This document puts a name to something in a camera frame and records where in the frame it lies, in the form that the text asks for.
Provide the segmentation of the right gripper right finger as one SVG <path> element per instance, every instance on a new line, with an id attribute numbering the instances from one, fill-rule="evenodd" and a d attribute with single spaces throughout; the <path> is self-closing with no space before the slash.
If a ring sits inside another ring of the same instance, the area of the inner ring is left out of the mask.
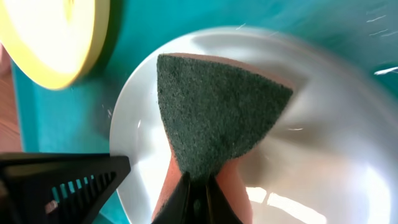
<path id="1" fill-rule="evenodd" d="M 215 176 L 205 185 L 206 224 L 242 224 L 220 189 Z"/>

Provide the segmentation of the light blue plate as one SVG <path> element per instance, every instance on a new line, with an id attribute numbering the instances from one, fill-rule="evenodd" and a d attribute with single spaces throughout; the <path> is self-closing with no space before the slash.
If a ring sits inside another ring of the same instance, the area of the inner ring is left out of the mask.
<path id="1" fill-rule="evenodd" d="M 119 94 L 110 152 L 130 160 L 118 195 L 131 223 L 150 222 L 169 166 L 156 60 L 171 52 L 231 58 L 294 86 L 283 115 L 239 164 L 254 223 L 397 222 L 397 103 L 322 50 L 268 30 L 220 27 L 161 46 Z"/>

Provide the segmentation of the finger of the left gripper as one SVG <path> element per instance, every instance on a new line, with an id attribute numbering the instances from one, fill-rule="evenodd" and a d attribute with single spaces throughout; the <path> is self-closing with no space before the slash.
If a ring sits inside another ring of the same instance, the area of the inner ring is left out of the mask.
<path id="1" fill-rule="evenodd" d="M 130 171 L 107 153 L 3 153 L 1 224 L 92 223 Z"/>

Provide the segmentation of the yellow-green plate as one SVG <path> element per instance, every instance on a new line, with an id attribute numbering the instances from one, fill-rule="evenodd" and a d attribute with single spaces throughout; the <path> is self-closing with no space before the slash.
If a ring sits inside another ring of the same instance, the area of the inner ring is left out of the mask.
<path id="1" fill-rule="evenodd" d="M 2 0 L 1 43 L 33 82 L 66 88 L 100 56 L 110 6 L 110 0 Z"/>

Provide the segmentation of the green sponge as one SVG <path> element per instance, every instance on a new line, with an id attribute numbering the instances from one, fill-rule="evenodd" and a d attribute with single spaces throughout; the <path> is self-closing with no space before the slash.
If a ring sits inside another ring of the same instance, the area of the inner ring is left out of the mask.
<path id="1" fill-rule="evenodd" d="M 205 185 L 211 176 L 240 221 L 251 223 L 237 166 L 265 138 L 293 94 L 288 80 L 236 60 L 160 54 L 158 105 L 172 157 L 152 221 L 188 172 L 194 223 L 206 223 Z"/>

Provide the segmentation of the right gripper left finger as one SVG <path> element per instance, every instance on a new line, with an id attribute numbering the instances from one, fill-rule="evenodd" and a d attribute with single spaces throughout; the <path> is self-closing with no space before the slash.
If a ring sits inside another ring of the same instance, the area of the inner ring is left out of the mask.
<path id="1" fill-rule="evenodd" d="M 175 190 L 152 224 L 191 224 L 193 220 L 192 182 L 190 174 L 184 173 Z"/>

